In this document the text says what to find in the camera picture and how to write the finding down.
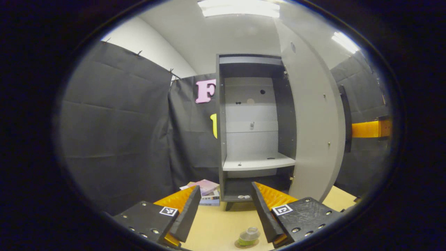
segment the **table surface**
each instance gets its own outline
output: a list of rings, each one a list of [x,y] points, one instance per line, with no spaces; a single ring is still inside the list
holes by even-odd
[[[333,186],[323,204],[341,211],[356,204],[355,197]],[[259,244],[247,250],[269,251],[273,244],[266,241],[256,208],[253,203],[235,203],[230,211],[225,211],[225,202],[220,206],[198,206],[194,223],[182,247],[192,251],[240,251],[234,242],[239,234],[255,226],[260,231]]]

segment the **small container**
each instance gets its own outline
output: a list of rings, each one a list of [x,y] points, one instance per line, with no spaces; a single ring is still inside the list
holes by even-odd
[[[254,246],[258,243],[258,239],[260,237],[260,232],[256,227],[250,227],[248,230],[240,233],[239,240],[237,241],[237,245],[239,247],[247,247]]]

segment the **black curtain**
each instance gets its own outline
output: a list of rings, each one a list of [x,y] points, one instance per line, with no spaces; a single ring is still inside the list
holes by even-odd
[[[352,123],[369,122],[389,115],[383,83],[373,66],[360,53],[341,62],[331,73],[337,85],[343,85],[350,104]],[[388,140],[353,138],[351,152],[345,153],[335,186],[361,196],[383,176]]]
[[[85,195],[111,215],[174,191],[170,80],[161,66],[102,42],[69,80],[60,117],[66,164]]]
[[[210,116],[217,112],[217,96],[197,104],[197,81],[215,79],[205,74],[172,82],[169,91],[169,155],[176,188],[202,179],[219,182],[218,140]]]

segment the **fluorescent light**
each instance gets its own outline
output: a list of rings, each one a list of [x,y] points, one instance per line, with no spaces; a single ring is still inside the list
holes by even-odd
[[[353,54],[359,51],[359,48],[356,46],[356,44],[346,35],[340,32],[335,32],[334,36],[332,36],[331,39],[335,40],[338,44],[342,45],[345,49]]]
[[[204,0],[198,2],[205,17],[228,14],[251,14],[279,17],[280,6],[261,0]]]

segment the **stack of books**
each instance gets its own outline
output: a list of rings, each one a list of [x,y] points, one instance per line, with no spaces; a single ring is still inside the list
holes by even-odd
[[[218,192],[219,185],[212,181],[201,180],[198,182],[189,182],[186,186],[180,187],[181,190],[192,186],[200,186],[201,201],[200,205],[203,206],[219,206],[220,205],[220,193]]]

